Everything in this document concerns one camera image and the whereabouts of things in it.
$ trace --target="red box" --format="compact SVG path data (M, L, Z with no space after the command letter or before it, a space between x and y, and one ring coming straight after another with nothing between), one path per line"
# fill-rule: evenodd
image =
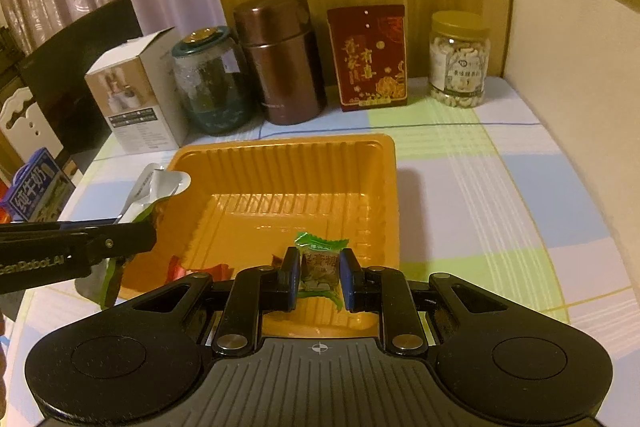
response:
M406 105L404 6L327 12L343 111Z

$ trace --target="brown thermos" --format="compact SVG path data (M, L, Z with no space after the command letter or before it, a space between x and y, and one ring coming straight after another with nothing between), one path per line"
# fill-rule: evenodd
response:
M251 0L234 19L267 120L290 125L317 116L326 96L307 1Z

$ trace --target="jar label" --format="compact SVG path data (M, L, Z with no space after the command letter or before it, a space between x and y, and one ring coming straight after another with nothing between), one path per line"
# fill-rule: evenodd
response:
M233 50L222 54L222 65L225 68L225 73L240 73L240 66L238 66L238 60L236 60Z
M484 64L478 51L465 53L456 52L447 69L445 89L455 92L476 92L482 87Z
M431 76L429 80L431 84L439 90L444 90L444 79L447 76L447 54L440 50L436 42L432 42L430 46L431 55Z

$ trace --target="red wrapper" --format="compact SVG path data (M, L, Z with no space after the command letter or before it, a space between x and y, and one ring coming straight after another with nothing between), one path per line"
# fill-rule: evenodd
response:
M211 268L202 268L199 270L187 270L186 268L183 268L182 265L180 264L180 258L177 255L174 255L169 261L169 268L167 270L166 281L164 283L167 284L173 281L177 281L178 279L180 279L181 277L184 277L185 275L188 275L190 273L196 273L196 272L206 272L210 274L211 278L214 281L226 281L231 279L231 277L234 274L234 269L229 268L228 264L216 264Z

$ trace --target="chair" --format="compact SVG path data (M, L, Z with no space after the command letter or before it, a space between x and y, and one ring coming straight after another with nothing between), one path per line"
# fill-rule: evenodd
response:
M62 143L42 114L28 87L17 89L2 106L0 128L25 163L41 147L55 158Z
M22 81L81 171L111 134L84 74L105 51L141 36L131 0L113 0L62 28L18 63Z

